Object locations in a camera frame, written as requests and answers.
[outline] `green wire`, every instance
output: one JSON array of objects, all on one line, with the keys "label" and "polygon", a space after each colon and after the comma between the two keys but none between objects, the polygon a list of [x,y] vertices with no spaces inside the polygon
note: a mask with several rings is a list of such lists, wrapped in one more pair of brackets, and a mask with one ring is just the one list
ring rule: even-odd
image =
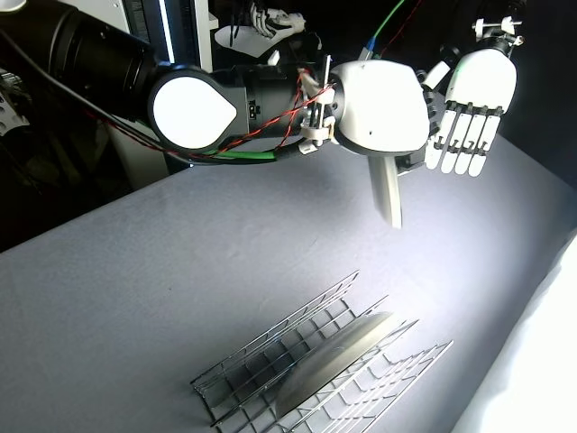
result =
[{"label": "green wire", "polygon": [[390,13],[387,15],[387,18],[385,18],[385,21],[382,22],[382,24],[380,25],[380,27],[377,29],[377,31],[375,32],[374,36],[372,37],[373,39],[377,39],[377,36],[379,36],[380,31],[385,27],[385,25],[387,25],[387,23],[390,20],[390,17],[393,16],[393,14],[397,11],[397,9],[399,9],[403,3],[405,3],[405,0],[400,0],[397,5],[395,7],[393,7],[393,10],[390,11]]},{"label": "green wire", "polygon": [[244,158],[249,160],[274,160],[273,152],[220,152],[218,156],[226,158]]}]

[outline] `white plate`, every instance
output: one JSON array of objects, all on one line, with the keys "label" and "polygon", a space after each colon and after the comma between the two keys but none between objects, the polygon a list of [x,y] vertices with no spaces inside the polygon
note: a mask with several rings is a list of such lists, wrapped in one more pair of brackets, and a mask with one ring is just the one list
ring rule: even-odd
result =
[{"label": "white plate", "polygon": [[277,394],[277,419],[297,408],[366,354],[399,325],[392,313],[363,316],[303,358]]}]

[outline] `metal frame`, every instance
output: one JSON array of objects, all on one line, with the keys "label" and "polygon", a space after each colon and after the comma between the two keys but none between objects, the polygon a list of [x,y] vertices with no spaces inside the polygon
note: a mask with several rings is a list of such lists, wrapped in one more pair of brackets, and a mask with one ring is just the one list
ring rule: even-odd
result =
[{"label": "metal frame", "polygon": [[193,382],[220,433],[336,433],[370,428],[452,344],[435,345],[391,362],[389,345],[416,324],[404,322],[372,350],[282,419],[274,402],[281,381],[314,347],[380,309],[379,299],[360,315],[344,300],[358,272],[325,291]]}]

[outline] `dish rack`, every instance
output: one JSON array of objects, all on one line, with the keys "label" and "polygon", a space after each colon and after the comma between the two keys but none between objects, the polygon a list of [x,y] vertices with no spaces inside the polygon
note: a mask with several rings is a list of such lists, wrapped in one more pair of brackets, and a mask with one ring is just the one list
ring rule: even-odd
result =
[{"label": "dish rack", "polygon": [[359,272],[228,356],[191,384],[219,433],[341,433],[367,431],[444,354],[453,342],[399,361],[386,348],[412,328],[403,322],[323,389],[277,419],[275,397],[300,359],[356,318],[377,311],[386,296],[355,315],[344,296]]}]

